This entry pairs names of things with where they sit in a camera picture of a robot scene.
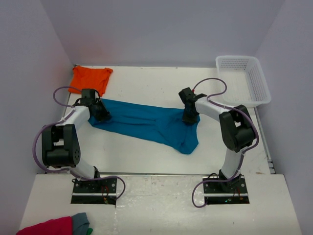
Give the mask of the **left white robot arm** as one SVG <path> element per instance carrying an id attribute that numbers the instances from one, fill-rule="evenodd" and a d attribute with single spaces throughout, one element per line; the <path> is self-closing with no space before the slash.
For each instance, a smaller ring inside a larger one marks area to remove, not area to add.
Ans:
<path id="1" fill-rule="evenodd" d="M 52 167 L 55 173 L 67 171 L 85 180 L 85 188 L 97 192 L 102 186 L 100 173 L 81 157 L 77 131 L 90 118 L 102 123 L 110 120 L 111 114 L 95 89 L 82 89 L 81 97 L 68 107 L 69 114 L 41 132 L 42 162 L 47 170 Z"/>

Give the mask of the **blue t shirt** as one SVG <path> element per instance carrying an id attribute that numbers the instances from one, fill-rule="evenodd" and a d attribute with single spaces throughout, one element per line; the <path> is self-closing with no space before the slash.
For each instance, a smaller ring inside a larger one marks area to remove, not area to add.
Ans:
<path id="1" fill-rule="evenodd" d="M 196 123 L 182 121 L 183 109 L 149 106 L 102 99 L 111 119 L 99 122 L 90 117 L 91 126 L 142 140 L 170 146 L 182 154 L 191 154 L 198 146 Z"/>

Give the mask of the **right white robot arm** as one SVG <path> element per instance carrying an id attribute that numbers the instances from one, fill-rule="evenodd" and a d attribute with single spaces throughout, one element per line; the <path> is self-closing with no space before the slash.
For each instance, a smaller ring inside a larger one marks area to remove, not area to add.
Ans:
<path id="1" fill-rule="evenodd" d="M 218 179 L 212 182 L 218 183 L 221 191 L 230 192 L 240 176 L 244 154 L 254 147 L 253 141 L 259 139 L 247 108 L 222 105 L 204 94 L 194 94 L 190 88 L 181 90 L 179 97 L 184 104 L 182 121 L 185 124 L 195 124 L 200 114 L 219 122 L 227 150 Z"/>

